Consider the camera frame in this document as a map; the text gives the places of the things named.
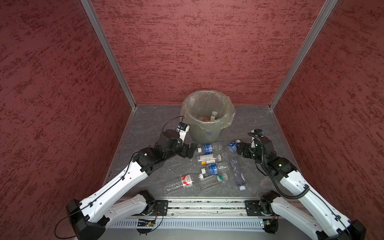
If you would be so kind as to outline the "blue label bottle white cap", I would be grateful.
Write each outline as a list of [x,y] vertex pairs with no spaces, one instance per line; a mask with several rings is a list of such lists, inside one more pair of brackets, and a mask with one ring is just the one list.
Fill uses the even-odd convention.
[[234,155],[237,154],[237,152],[238,152],[238,144],[239,143],[241,143],[240,140],[235,140],[235,141],[230,142],[226,146],[226,153],[228,154],[228,156],[234,156]]

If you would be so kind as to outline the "red white label water bottle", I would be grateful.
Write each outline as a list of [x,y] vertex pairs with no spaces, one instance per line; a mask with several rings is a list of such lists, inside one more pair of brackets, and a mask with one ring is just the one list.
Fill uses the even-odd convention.
[[176,178],[165,183],[164,193],[165,195],[172,195],[178,192],[192,189],[193,187],[197,187],[203,179],[203,174],[188,174]]

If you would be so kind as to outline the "red label cola bottle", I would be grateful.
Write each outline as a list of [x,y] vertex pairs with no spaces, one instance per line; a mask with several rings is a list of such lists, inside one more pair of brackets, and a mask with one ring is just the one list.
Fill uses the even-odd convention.
[[198,116],[197,119],[202,122],[209,122],[211,118],[204,117],[204,116]]

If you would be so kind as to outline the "sunflower label bottle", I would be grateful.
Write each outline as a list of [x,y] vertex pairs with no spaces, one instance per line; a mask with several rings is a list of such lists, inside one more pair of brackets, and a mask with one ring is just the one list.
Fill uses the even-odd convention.
[[216,121],[218,119],[218,112],[212,111],[210,121]]

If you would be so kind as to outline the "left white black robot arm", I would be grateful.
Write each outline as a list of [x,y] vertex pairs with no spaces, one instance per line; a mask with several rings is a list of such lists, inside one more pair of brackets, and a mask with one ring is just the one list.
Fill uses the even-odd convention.
[[160,134],[153,147],[133,154],[128,165],[97,192],[67,204],[69,222],[76,240],[97,240],[114,223],[139,214],[155,212],[155,199],[148,191],[120,202],[120,198],[131,188],[161,168],[165,161],[175,156],[192,158],[197,144],[184,142],[189,126],[180,123],[176,130],[168,129]]

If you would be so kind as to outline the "blue label bottle near bin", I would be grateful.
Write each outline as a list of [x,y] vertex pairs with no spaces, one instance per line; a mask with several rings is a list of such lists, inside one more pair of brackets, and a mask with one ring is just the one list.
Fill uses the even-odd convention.
[[223,144],[221,142],[204,144],[201,147],[197,148],[198,154],[200,155],[217,154],[217,153],[220,153],[222,150],[223,150]]

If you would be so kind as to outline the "white yellow label bottle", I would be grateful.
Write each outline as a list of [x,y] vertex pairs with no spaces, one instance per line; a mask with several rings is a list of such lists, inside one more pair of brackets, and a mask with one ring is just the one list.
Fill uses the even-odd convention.
[[198,162],[202,165],[215,164],[222,161],[220,154],[209,154],[198,156]]

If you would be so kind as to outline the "green cap clear bottle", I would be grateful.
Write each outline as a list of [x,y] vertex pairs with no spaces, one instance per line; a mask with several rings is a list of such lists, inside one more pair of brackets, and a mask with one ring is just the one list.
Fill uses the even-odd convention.
[[226,173],[222,173],[221,175],[208,176],[200,181],[199,187],[203,191],[208,190],[216,187],[221,182],[227,181],[228,179],[229,177]]

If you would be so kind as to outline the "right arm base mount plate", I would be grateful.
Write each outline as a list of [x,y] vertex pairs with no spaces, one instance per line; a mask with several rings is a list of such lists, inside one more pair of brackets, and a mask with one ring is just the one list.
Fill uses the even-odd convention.
[[245,210],[248,217],[274,217],[275,215],[284,215],[284,212],[275,209],[271,201],[262,200],[246,200]]

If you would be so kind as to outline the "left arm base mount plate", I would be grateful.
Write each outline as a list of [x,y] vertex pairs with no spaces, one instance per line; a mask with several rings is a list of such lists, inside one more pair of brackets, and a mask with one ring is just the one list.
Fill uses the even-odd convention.
[[168,200],[155,200],[149,205],[149,209],[146,213],[148,216],[166,216],[168,212],[169,201]]

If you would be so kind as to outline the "right circuit board under rail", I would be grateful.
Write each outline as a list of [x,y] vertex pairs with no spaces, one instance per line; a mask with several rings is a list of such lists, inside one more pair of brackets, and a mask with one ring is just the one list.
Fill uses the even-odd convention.
[[277,219],[263,220],[263,229],[267,234],[274,235],[279,229],[279,221]]

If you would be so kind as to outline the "circuit board under rail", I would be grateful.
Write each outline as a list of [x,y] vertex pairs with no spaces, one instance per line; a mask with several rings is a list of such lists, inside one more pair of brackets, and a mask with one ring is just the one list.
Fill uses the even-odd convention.
[[156,226],[156,220],[138,219],[137,227],[154,228]]
[[277,219],[263,220],[263,229],[267,234],[274,235],[279,229],[279,221]]

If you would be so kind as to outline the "left circuit board under rail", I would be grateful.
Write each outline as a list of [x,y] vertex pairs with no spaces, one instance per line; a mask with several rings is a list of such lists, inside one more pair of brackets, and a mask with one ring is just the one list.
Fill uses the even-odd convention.
[[156,226],[156,220],[138,219],[137,227],[154,228]]

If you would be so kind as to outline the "corner aluminium post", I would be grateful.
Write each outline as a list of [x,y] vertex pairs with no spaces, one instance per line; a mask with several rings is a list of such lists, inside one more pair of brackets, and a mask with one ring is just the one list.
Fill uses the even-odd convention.
[[322,6],[317,18],[315,19],[315,21],[313,23],[311,29],[309,30],[302,46],[300,47],[300,50],[298,51],[291,67],[289,68],[287,74],[285,75],[283,82],[281,83],[278,91],[276,92],[271,103],[269,104],[269,109],[271,112],[277,106],[280,98],[283,96],[285,90],[287,89],[288,85],[290,84],[296,71],[298,70],[302,61],[306,57],[308,51],[310,50],[311,46],[315,42],[318,34],[320,33],[321,29],[323,28],[324,24],[326,23],[328,17],[332,13],[332,11],[333,11],[333,9],[337,3],[338,3],[338,0],[326,0],[325,1],[325,3]]
[[103,30],[102,24],[97,16],[96,10],[92,4],[92,1],[89,0],[81,0],[82,6],[88,16],[88,19],[91,22],[91,25],[99,39],[100,44],[103,47],[103,50],[111,64],[112,69],[125,93],[125,96],[131,106],[131,108],[135,111],[137,108],[136,101],[134,100],[133,94],[128,86],[126,78],[121,70],[118,60],[113,52],[113,49],[108,41],[108,38]]

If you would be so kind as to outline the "right corner aluminium post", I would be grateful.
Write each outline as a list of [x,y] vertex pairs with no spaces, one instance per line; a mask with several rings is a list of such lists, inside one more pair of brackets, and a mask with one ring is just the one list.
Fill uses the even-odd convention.
[[333,11],[333,9],[337,3],[338,3],[338,0],[326,0],[325,1],[325,3],[322,6],[317,18],[315,19],[315,21],[313,23],[311,29],[309,30],[302,46],[300,47],[300,50],[298,51],[291,67],[289,68],[287,74],[285,75],[283,82],[281,83],[278,91],[276,92],[271,103],[269,104],[269,109],[271,112],[277,106],[280,98],[283,96],[285,90],[287,89],[288,85],[290,84],[296,71],[298,70],[302,61],[306,57],[308,51],[310,50],[311,46],[315,42],[318,34],[320,33],[321,29],[323,28],[324,24],[326,23],[328,17],[332,13],[332,11]]

